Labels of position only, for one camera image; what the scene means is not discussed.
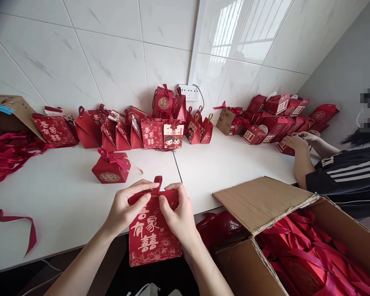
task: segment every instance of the power socket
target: power socket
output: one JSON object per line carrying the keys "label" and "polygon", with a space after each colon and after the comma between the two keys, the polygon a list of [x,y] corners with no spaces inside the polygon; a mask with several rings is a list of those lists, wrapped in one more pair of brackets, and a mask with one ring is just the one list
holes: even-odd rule
{"label": "power socket", "polygon": [[188,102],[197,102],[199,100],[200,92],[196,86],[189,86],[186,84],[178,84],[181,88],[181,94],[186,96]]}

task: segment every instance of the white table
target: white table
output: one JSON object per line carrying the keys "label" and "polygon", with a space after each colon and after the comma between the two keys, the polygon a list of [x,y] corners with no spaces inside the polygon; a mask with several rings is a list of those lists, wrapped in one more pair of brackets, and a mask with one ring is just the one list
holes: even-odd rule
{"label": "white table", "polygon": [[[115,192],[141,178],[163,176],[162,190],[180,182],[171,152],[136,149],[126,151],[144,170],[129,174],[126,183],[101,184],[91,172],[99,159],[97,149],[49,149],[30,158],[25,166],[0,182],[0,208],[5,215],[30,216],[37,244],[28,248],[30,222],[0,222],[0,270],[86,244],[105,221]],[[131,171],[138,170],[132,166]]]}
{"label": "white table", "polygon": [[277,143],[248,145],[240,136],[225,136],[214,128],[209,144],[190,145],[174,152],[177,166],[189,197],[193,213],[198,214],[220,205],[212,193],[256,179],[272,177],[287,184],[296,183],[294,157],[282,154]]}

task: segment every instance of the black shirt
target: black shirt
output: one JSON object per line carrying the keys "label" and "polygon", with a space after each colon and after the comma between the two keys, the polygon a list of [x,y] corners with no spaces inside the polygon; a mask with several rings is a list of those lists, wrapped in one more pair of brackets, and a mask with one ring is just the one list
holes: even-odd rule
{"label": "black shirt", "polygon": [[370,147],[322,159],[307,174],[307,190],[327,195],[354,218],[370,216]]}

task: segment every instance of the gold rope handle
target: gold rope handle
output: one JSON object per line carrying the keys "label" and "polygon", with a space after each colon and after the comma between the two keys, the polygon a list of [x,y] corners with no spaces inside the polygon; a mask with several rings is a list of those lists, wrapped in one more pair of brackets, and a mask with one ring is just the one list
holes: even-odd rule
{"label": "gold rope handle", "polygon": [[129,173],[131,173],[132,175],[135,175],[135,176],[142,176],[144,174],[144,171],[141,168],[139,168],[138,166],[136,166],[133,161],[131,161],[127,157],[125,157],[125,159],[129,160],[132,165],[134,165],[136,168],[138,168],[141,171],[141,174],[136,174],[136,173],[131,172],[130,170],[127,170]]}

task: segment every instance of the white wall tile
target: white wall tile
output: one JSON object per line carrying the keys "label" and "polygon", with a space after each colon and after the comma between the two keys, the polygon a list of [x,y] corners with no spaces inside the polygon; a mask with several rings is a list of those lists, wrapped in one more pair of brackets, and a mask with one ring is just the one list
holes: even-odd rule
{"label": "white wall tile", "polygon": [[0,42],[49,105],[102,102],[74,29],[0,14]]}
{"label": "white wall tile", "polygon": [[0,12],[71,27],[62,0],[4,0]]}
{"label": "white wall tile", "polygon": [[143,40],[191,50],[197,0],[140,0]]}
{"label": "white wall tile", "polygon": [[64,0],[74,28],[142,40],[137,0]]}
{"label": "white wall tile", "polygon": [[307,81],[309,75],[262,66],[248,93],[249,100],[257,93],[269,95],[276,91],[278,94],[296,94]]}
{"label": "white wall tile", "polygon": [[1,45],[0,95],[20,95],[39,113],[42,112],[46,105],[39,93]]}
{"label": "white wall tile", "polygon": [[260,65],[232,60],[217,106],[221,106],[226,101],[226,106],[229,107],[248,107],[251,100],[248,93],[260,67]]}
{"label": "white wall tile", "polygon": [[208,0],[199,52],[232,58],[251,0]]}
{"label": "white wall tile", "polygon": [[142,42],[82,30],[77,34],[107,108],[148,110]]}
{"label": "white wall tile", "polygon": [[[197,56],[194,84],[200,87],[204,98],[204,109],[201,113],[203,117],[214,114],[213,119],[218,120],[220,110],[213,109],[218,103],[223,82],[229,70],[230,60],[222,57],[205,55],[199,53]],[[186,102],[187,108],[192,106],[193,110],[203,105],[200,97],[198,102]]]}
{"label": "white wall tile", "polygon": [[233,59],[263,64],[293,0],[253,0]]}
{"label": "white wall tile", "polygon": [[264,65],[311,74],[369,0],[295,0]]}
{"label": "white wall tile", "polygon": [[152,106],[156,87],[166,83],[175,90],[178,84],[186,84],[190,63],[190,51],[144,43],[149,105]]}

